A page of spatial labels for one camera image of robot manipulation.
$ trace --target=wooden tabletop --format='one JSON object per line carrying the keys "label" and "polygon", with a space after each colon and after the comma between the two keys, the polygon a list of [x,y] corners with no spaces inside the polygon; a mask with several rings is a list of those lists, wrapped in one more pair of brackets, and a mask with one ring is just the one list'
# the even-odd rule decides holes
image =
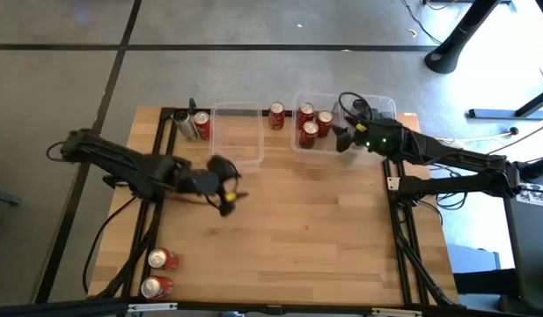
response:
{"label": "wooden tabletop", "polygon": [[[159,112],[159,107],[137,109],[128,147],[151,152]],[[398,119],[419,129],[415,114],[399,114]],[[250,195],[238,201],[228,218],[208,205],[165,200],[157,246],[182,259],[174,272],[152,270],[176,284],[165,299],[401,306],[381,165],[342,170],[296,162],[290,148],[290,118],[278,131],[268,129],[264,118],[264,144],[260,171],[245,174],[240,182],[240,189]],[[209,143],[188,143],[178,134],[174,155],[204,168]],[[429,177],[425,166],[406,165],[406,170]],[[116,189],[111,212],[129,198],[127,189]],[[433,198],[426,200],[434,203]],[[90,294],[104,289],[127,259],[139,205],[131,204],[106,228]],[[458,302],[439,216],[426,207],[414,208],[414,214],[423,263],[445,294]],[[136,267],[133,294],[138,292],[141,267]],[[418,302],[409,262],[407,268]]]}

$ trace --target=clear plastic container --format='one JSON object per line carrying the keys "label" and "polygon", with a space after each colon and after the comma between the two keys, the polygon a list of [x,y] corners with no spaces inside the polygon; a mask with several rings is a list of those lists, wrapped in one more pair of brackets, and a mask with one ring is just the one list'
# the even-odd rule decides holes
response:
{"label": "clear plastic container", "polygon": [[263,123],[257,102],[224,102],[210,110],[210,155],[221,155],[240,173],[259,171],[263,160]]}
{"label": "clear plastic container", "polygon": [[[293,124],[290,137],[290,146],[295,153],[297,162],[309,164],[329,164],[337,165],[343,168],[358,168],[359,166],[374,166],[379,164],[383,158],[375,153],[368,153],[367,149],[356,146],[354,144],[342,153],[335,150],[336,138],[333,131],[325,138],[317,138],[316,144],[309,150],[303,149],[298,144],[300,138],[300,130],[297,129],[298,107],[309,102],[318,112],[321,110],[329,110],[334,113],[334,124],[340,127],[348,127],[348,124],[343,119],[343,110],[338,105],[338,94],[318,93],[318,92],[299,92],[295,97],[295,109],[293,110]],[[361,94],[363,98],[369,102],[371,108],[377,109],[384,117],[396,118],[396,104],[394,100],[384,97],[368,94]],[[352,113],[357,111],[352,104],[356,97],[343,96],[341,102],[343,106]]]}

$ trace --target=concrete floor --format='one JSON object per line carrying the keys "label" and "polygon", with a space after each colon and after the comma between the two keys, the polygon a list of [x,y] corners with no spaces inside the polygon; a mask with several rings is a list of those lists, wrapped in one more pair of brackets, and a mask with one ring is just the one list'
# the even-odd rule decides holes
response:
{"label": "concrete floor", "polygon": [[[440,40],[468,9],[432,11],[408,2]],[[533,23],[542,17],[527,3],[517,13],[500,5],[446,76],[428,70],[419,52],[127,52],[102,136],[125,143],[138,106],[183,107],[194,97],[200,107],[222,100],[293,107],[300,90],[389,96],[398,111],[418,113],[423,132],[433,136],[486,136],[512,124],[523,134],[534,123],[468,121],[465,111],[517,108],[543,91],[543,25]],[[119,44],[132,4],[0,0],[0,43]],[[144,1],[130,43],[435,45],[400,0]],[[0,50],[0,188],[24,199],[16,209],[0,204],[0,306],[32,300],[75,171],[46,160],[44,151],[70,129],[92,125],[115,53]],[[542,156],[542,137],[504,153],[512,160]],[[51,300],[84,297],[84,258],[112,195],[103,174],[92,169],[85,184]],[[499,252],[503,266],[513,266],[499,200],[470,195],[463,210],[443,213],[447,243]]]}

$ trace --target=coca-cola can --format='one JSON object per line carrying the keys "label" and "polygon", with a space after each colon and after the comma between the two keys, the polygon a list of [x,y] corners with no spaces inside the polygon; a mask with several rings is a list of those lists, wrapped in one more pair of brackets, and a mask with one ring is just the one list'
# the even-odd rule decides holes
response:
{"label": "coca-cola can", "polygon": [[305,122],[300,131],[298,144],[303,149],[311,149],[316,144],[316,136],[318,136],[318,124],[312,121]]}
{"label": "coca-cola can", "polygon": [[326,137],[334,125],[334,114],[327,110],[320,111],[316,123],[318,124],[318,137]]}
{"label": "coca-cola can", "polygon": [[282,129],[285,124],[285,105],[278,101],[272,103],[268,117],[271,129]]}
{"label": "coca-cola can", "polygon": [[305,102],[297,110],[297,128],[302,129],[305,123],[314,119],[314,106]]}
{"label": "coca-cola can", "polygon": [[180,265],[180,257],[168,249],[159,247],[148,255],[148,264],[153,269],[174,270]]}
{"label": "coca-cola can", "polygon": [[199,136],[202,140],[208,141],[210,139],[210,116],[206,112],[200,111],[193,117],[193,122]]}
{"label": "coca-cola can", "polygon": [[165,276],[150,276],[140,285],[140,292],[146,299],[162,299],[173,292],[173,281]]}

